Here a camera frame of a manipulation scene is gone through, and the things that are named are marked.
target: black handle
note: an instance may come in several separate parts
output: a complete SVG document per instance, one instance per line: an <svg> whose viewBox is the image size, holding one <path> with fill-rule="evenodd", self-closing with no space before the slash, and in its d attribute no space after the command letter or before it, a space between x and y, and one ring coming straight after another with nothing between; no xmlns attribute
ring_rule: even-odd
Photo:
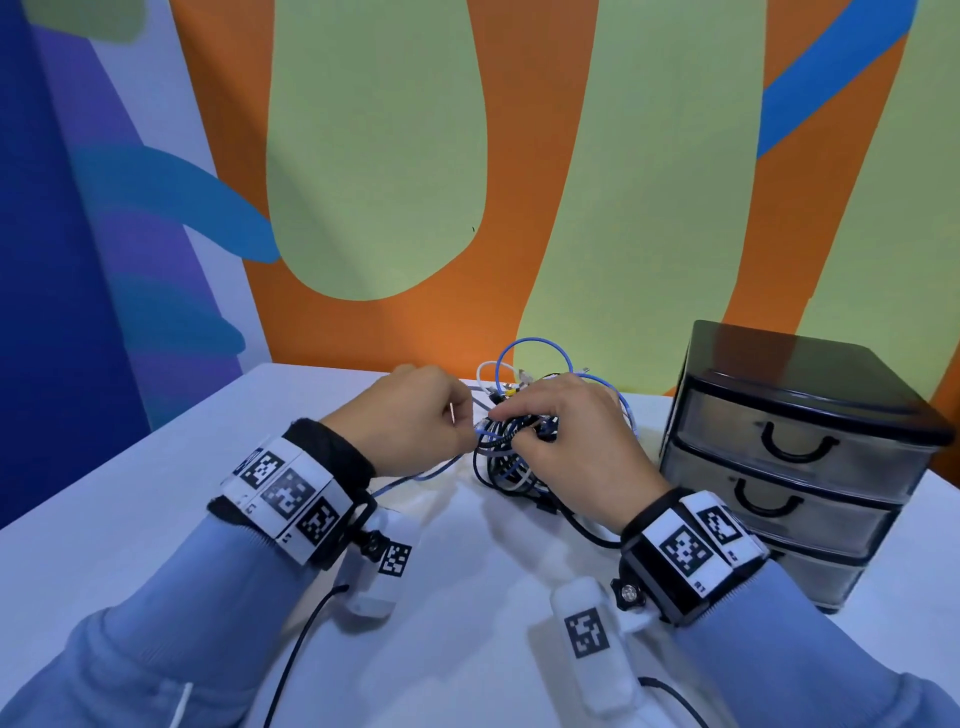
<svg viewBox="0 0 960 728"><path fill-rule="evenodd" d="M753 505L747 498L747 481L742 477L736 481L736 487L733 488L733 494L736 496L736 502L753 513L755 516L761 516L765 519L778 519L781 516L789 516L803 504L804 499L800 496L789 497L780 508L760 508Z"/></svg>
<svg viewBox="0 0 960 728"><path fill-rule="evenodd" d="M820 441L820 445L812 451L804 455L795 455L792 452L785 452L777 447L777 443L774 442L774 424L767 423L763 428L763 434L760 435L760 442L763 443L763 446L767 448L769 452L774 457L779 460L784 460L788 463L812 463L820 458L824 457L828 452L833 449L833 446L839 445L840 441L835 437L825 437Z"/></svg>

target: sleeve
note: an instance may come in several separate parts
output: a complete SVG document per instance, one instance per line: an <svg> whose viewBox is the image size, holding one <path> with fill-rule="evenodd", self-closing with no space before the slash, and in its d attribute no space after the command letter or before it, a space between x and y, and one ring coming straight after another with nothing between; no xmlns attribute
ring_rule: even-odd
<svg viewBox="0 0 960 728"><path fill-rule="evenodd" d="M316 575L207 516L129 599L73 630L0 711L0 728L237 725Z"/></svg>
<svg viewBox="0 0 960 728"><path fill-rule="evenodd" d="M960 726L960 708L941 688L877 662L775 562L676 640L741 728Z"/></svg>

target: transparent drawer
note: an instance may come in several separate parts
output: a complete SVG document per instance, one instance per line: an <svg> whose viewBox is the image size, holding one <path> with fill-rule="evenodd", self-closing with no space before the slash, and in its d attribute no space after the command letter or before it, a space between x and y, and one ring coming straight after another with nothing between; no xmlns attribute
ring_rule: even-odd
<svg viewBox="0 0 960 728"><path fill-rule="evenodd" d="M813 487L906 502L936 448L842 432L688 390L677 434L697 449Z"/></svg>
<svg viewBox="0 0 960 728"><path fill-rule="evenodd" d="M767 541L767 545L772 557L797 582L806 597L828 612L836 612L843 607L866 568L822 561L787 550L771 541Z"/></svg>
<svg viewBox="0 0 960 728"><path fill-rule="evenodd" d="M757 535L855 558L873 554L898 513L774 483L698 457L676 441L667 446L660 471L673 485L715 493Z"/></svg>

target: hand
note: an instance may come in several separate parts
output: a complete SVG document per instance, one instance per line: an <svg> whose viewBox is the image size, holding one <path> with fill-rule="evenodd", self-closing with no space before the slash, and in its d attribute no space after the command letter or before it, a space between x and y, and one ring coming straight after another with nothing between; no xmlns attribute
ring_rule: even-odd
<svg viewBox="0 0 960 728"><path fill-rule="evenodd" d="M574 513L620 533L670 490L607 387L564 374L536 381L490 411L491 419L499 422L523 415L559 418L556 442L545 443L526 428L513 444Z"/></svg>
<svg viewBox="0 0 960 728"><path fill-rule="evenodd" d="M477 444L470 390L440 367L401 364L321 422L377 475L422 473Z"/></svg>

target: white table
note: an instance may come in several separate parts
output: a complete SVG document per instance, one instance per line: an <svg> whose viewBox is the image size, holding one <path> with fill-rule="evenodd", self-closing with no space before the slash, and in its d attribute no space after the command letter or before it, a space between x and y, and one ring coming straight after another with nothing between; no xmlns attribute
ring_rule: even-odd
<svg viewBox="0 0 960 728"><path fill-rule="evenodd" d="M253 445L298 416L322 416L376 377L260 366L0 530L0 704L82 617L124 599L156 570ZM641 425L663 427L668 398L628 398ZM548 597L574 576L609 581L613 556L561 519L477 485L468 463L459 465L384 498L424 523L406 596L373 630L331 609L301 650L275 725L593 725ZM960 620L958 523L960 492L928 473L835 619L888 666L929 677L960 699L960 653L950 637ZM288 635L331 580L332 572L317 580ZM262 722L288 650L278 654L250 725ZM690 688L689 667L669 643L636 650L647 672L684 689L711 725L727 722ZM662 704L677 725L692 725L668 698Z"/></svg>

